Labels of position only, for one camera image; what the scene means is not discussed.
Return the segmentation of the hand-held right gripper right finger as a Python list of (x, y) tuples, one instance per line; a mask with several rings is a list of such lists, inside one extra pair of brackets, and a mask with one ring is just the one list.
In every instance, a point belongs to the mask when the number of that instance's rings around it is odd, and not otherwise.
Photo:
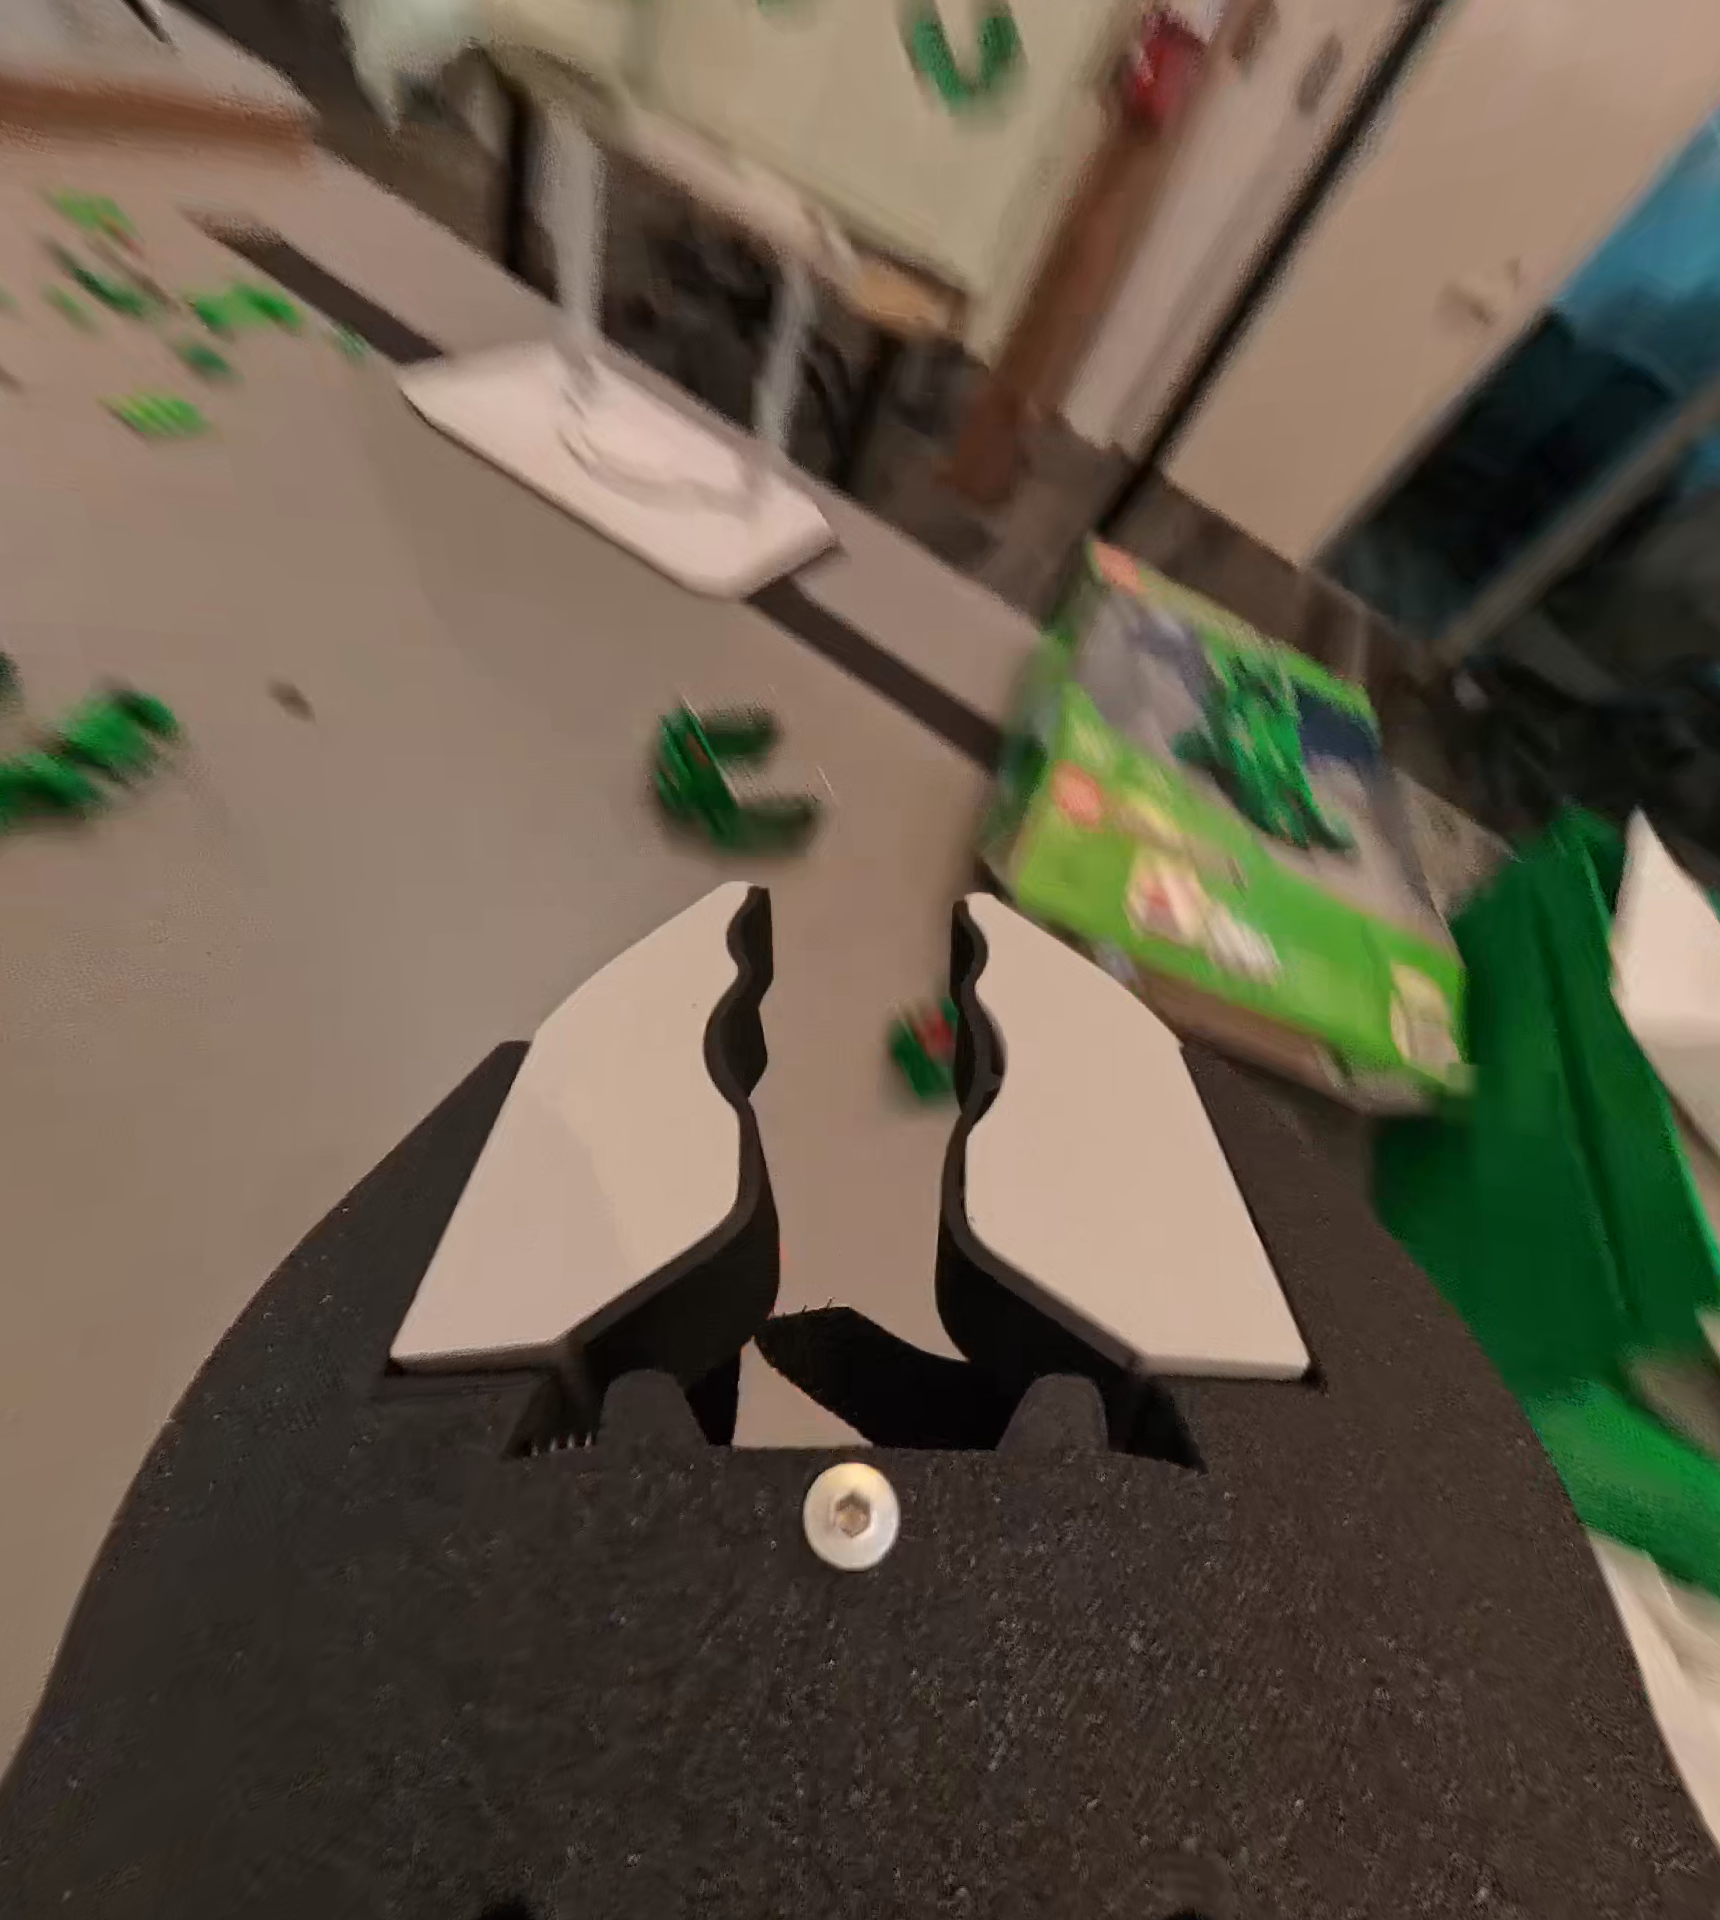
[(1317, 1393), (1181, 1037), (990, 892), (954, 904), (948, 966), (935, 1298), (958, 1355), (1014, 1399), (1090, 1382), (1122, 1451), (1193, 1450), (1188, 1385)]

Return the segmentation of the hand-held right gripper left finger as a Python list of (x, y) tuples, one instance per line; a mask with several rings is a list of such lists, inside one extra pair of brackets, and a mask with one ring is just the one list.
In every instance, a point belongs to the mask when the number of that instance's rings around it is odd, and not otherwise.
[(569, 1430), (673, 1377), (735, 1440), (745, 1352), (781, 1288), (752, 1096), (769, 1065), (770, 892), (715, 886), (536, 1027), (392, 1334), (390, 1374), (533, 1374)]

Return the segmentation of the green plastic tray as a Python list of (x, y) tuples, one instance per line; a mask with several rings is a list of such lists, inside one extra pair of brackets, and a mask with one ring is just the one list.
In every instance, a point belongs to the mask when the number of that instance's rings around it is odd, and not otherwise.
[(1720, 1246), (1616, 1007), (1625, 866), (1622, 827), (1568, 805), (1455, 914), (1472, 1089), (1382, 1127), (1374, 1201), (1578, 1519), (1720, 1603), (1720, 1461), (1637, 1397), (1641, 1362), (1712, 1359)]

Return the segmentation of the small green grey brick assembly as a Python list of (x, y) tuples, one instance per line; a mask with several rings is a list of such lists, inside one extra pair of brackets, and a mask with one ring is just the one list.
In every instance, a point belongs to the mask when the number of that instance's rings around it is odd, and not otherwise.
[(651, 756), (663, 816), (715, 851), (802, 851), (825, 824), (825, 799), (811, 790), (781, 790), (769, 778), (782, 740), (772, 706), (671, 708), (656, 724)]

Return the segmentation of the grey desk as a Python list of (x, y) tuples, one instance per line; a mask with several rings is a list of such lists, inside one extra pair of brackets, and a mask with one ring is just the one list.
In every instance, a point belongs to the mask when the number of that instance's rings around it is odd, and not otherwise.
[[(1562, 1477), (1279, 1091), (1184, 1052), (1317, 1389), (1010, 1397), (936, 1298), (984, 769), (251, 330), (213, 432), (105, 396), (38, 178), (154, 275), (243, 163), (0, 133), (0, 649), (169, 703), (167, 767), (0, 833), (0, 1915), (1667, 1915), (1720, 1909)], [(775, 708), (801, 849), (653, 786)], [(728, 882), (772, 899), (777, 1306), (728, 1446), (638, 1369), (390, 1372), (536, 1027)]]

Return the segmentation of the small green and red piece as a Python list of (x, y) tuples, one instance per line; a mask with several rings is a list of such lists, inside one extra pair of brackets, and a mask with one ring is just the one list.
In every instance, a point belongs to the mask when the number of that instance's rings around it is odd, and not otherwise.
[(956, 1097), (956, 1045), (958, 1007), (947, 994), (898, 1007), (886, 1037), (889, 1060), (906, 1091), (927, 1106)]

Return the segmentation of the green toy set box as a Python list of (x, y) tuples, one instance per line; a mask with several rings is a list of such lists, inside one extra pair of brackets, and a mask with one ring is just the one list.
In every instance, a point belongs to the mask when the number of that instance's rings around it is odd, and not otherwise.
[(1367, 1114), (1472, 1091), (1467, 966), (1369, 691), (1086, 539), (979, 840), (1164, 1024)]

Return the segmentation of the white book stand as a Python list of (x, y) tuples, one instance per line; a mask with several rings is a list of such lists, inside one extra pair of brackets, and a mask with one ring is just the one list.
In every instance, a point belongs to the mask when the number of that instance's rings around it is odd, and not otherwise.
[[(770, 167), (539, 49), (488, 45), (504, 101), (507, 268), (539, 223), (555, 258), (551, 337), (445, 353), (397, 371), (418, 420), (562, 514), (702, 597), (747, 601), (821, 559), (835, 530), (791, 441), (821, 305), (864, 323), (872, 356), (827, 429), (839, 465), (864, 457), (903, 351), (952, 339), (966, 297), (918, 263), (848, 235)], [(609, 159), (681, 198), (775, 273), (767, 346), (742, 434), (658, 396), (609, 349)]]

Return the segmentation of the medium green studded plate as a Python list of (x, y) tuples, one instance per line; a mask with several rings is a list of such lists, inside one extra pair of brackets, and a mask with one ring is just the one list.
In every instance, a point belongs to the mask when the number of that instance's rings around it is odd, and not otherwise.
[(188, 292), (183, 304), (217, 339), (235, 339), (259, 328), (289, 336), (306, 331), (304, 308), (273, 283), (237, 280), (224, 287)]

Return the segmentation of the white door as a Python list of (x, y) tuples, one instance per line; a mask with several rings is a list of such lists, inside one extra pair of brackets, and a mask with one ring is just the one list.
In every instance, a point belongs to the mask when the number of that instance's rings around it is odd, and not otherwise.
[(1448, 3), (1154, 471), (1286, 563), (1388, 491), (1720, 105), (1720, 2)]

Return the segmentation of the building instruction booklet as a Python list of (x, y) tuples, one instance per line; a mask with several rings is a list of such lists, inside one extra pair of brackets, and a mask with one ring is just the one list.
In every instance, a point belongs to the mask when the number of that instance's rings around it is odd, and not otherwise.
[(1018, 308), (1102, 125), (1134, 3), (338, 3), (353, 70), (395, 115), (464, 53), (579, 83), (613, 131), (673, 131), (782, 182), (969, 301)]

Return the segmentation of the red fire extinguisher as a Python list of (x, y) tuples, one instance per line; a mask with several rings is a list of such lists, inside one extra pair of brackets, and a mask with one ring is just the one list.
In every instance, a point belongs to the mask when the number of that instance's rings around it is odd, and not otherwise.
[(1178, 2), (1140, 5), (1113, 61), (1113, 108), (1119, 121), (1153, 136), (1186, 105), (1212, 45), (1212, 26)]

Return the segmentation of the wooden post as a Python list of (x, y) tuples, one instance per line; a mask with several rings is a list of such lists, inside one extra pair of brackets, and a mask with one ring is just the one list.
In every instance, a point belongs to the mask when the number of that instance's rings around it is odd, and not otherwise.
[(1186, 118), (1184, 101), (1158, 115), (1119, 108), (1089, 156), (945, 465), (969, 503), (1012, 497), (1032, 432), (1063, 408), (1132, 268)]

